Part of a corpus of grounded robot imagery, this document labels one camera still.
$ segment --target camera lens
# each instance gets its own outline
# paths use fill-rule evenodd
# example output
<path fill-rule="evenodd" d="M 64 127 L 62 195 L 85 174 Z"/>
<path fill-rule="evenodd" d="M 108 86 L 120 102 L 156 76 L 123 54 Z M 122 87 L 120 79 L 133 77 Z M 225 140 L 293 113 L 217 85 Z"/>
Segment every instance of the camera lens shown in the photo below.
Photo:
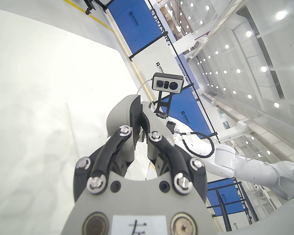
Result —
<path fill-rule="evenodd" d="M 172 83 L 170 83 L 170 89 L 171 89 L 171 90 L 175 91 L 175 90 L 177 89 L 177 87 L 178 87 L 178 85 L 177 85 L 176 82 L 172 82 Z"/>
<path fill-rule="evenodd" d="M 163 87 L 163 81 L 157 81 L 157 87 L 162 88 Z"/>

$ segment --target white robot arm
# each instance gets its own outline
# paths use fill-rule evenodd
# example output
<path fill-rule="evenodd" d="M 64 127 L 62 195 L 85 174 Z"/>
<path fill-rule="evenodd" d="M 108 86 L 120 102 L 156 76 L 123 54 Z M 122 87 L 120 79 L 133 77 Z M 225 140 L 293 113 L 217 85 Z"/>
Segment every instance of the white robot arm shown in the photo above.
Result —
<path fill-rule="evenodd" d="M 188 135 L 174 134 L 175 144 L 189 152 L 182 139 L 184 139 L 189 150 L 199 155 L 208 155 L 212 148 L 211 144 L 204 142 L 197 135 L 190 135 L 193 130 L 177 119 L 169 117 L 176 123 L 175 129 Z M 235 150 L 226 144 L 214 144 L 215 151 L 209 158 L 202 158 L 206 170 L 212 174 L 232 178 L 236 177 L 254 184 L 268 187 L 279 197 L 290 200 L 294 197 L 294 162 L 280 161 L 274 164 L 253 160 L 237 155 Z"/>

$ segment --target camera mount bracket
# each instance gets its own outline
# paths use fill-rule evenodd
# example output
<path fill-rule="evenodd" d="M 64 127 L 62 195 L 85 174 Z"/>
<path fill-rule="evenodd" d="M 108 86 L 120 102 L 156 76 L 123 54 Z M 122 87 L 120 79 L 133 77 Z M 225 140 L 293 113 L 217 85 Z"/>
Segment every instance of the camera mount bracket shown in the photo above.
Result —
<path fill-rule="evenodd" d="M 159 96 L 158 96 L 158 104 L 157 104 L 157 108 L 156 110 L 154 111 L 154 113 L 156 114 L 160 114 L 159 117 L 161 117 L 163 114 L 166 114 L 168 116 L 168 113 L 170 111 L 170 106 L 171 106 L 171 101 L 172 101 L 172 96 L 173 96 L 173 93 L 170 93 L 169 97 L 168 97 L 168 102 L 165 102 L 165 101 L 161 101 L 161 97 L 162 97 L 162 91 L 159 91 Z M 163 113 L 160 111 L 160 107 L 161 106 L 164 106 L 167 108 L 166 112 Z"/>

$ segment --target window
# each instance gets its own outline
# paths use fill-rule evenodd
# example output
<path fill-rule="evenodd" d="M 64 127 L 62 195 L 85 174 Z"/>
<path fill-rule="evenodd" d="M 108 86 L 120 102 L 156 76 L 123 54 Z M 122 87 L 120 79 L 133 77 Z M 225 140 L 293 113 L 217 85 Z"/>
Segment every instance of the window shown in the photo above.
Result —
<path fill-rule="evenodd" d="M 226 122 L 223 122 L 223 125 L 224 125 L 224 128 L 225 129 L 229 129 L 230 128 L 230 126 L 229 126 L 229 124 L 228 124 L 228 122 L 226 121 Z"/>
<path fill-rule="evenodd" d="M 219 109 L 218 109 L 218 115 L 220 116 L 220 118 L 223 118 L 223 117 L 225 117 L 225 114 L 224 114 L 224 112 L 223 112 L 223 111 L 221 111 L 221 110 L 219 110 Z"/>

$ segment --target black rubber pad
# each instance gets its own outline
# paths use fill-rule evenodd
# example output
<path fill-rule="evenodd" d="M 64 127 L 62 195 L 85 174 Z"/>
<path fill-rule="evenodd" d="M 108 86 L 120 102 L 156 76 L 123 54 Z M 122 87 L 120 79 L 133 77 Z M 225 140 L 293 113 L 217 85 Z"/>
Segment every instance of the black rubber pad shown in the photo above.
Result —
<path fill-rule="evenodd" d="M 136 146 L 139 133 L 140 133 L 140 115 L 141 115 L 141 107 L 140 107 L 140 96 L 133 100 L 129 110 L 130 115 L 130 126 L 133 128 L 133 141 L 134 146 Z"/>

